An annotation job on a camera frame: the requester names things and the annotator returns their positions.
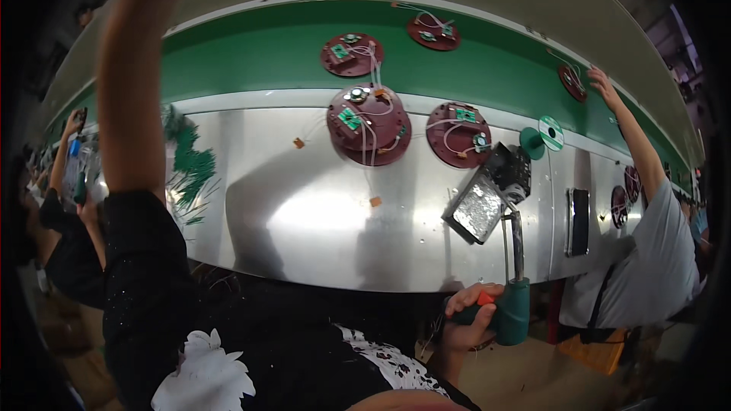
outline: floor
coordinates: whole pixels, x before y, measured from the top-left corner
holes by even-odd
[[[603,409],[613,400],[621,372],[591,370],[551,344],[527,338],[470,355],[460,390],[483,410]]]

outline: green surface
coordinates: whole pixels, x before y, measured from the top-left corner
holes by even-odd
[[[589,88],[585,104],[574,100],[556,72],[561,62],[540,41],[477,18],[439,11],[439,16],[455,20],[462,43],[455,51],[432,51],[406,32],[415,14],[386,2],[324,0],[273,5],[198,25],[164,42],[161,101],[261,89],[341,89],[370,80],[339,78],[319,64],[319,52],[330,38],[364,32],[383,45],[381,77],[394,91],[498,108],[534,117],[536,125],[538,118],[549,115],[565,130],[627,152],[600,96]],[[584,72],[581,77],[588,87]],[[636,105],[623,100],[661,160],[670,163],[673,182],[690,192],[690,183],[678,180],[687,169],[670,142]],[[93,88],[87,89],[69,111],[87,106],[89,120],[94,121],[95,103]],[[59,124],[54,135],[60,134]]]

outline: gray sleeve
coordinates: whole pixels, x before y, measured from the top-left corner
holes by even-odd
[[[637,245],[638,264],[647,284],[667,294],[689,298],[698,281],[693,237],[666,178],[650,201],[632,234]]]

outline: smartphone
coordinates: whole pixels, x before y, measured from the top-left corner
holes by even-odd
[[[585,189],[569,189],[568,196],[568,232],[566,255],[586,255],[589,253],[589,191]]]

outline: green tool handle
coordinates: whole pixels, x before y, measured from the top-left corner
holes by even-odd
[[[501,346],[520,344],[528,335],[530,284],[528,278],[522,278],[520,281],[512,280],[505,286],[503,294],[495,300],[498,309],[493,314],[488,329],[496,332],[496,341]],[[460,325],[470,325],[479,310],[478,304],[468,306],[454,313],[450,320]]]
[[[76,186],[74,187],[74,202],[81,206],[86,203],[86,175],[83,170],[79,172],[76,178]]]

